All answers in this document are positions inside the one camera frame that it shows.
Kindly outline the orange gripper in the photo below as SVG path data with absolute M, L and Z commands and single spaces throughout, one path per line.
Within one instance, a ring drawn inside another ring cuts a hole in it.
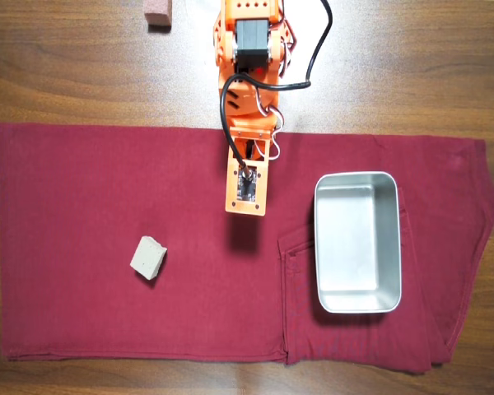
M 246 160 L 276 160 L 281 153 L 276 135 L 282 130 L 282 121 L 276 116 L 260 118 L 228 118 L 231 136 L 241 156 Z

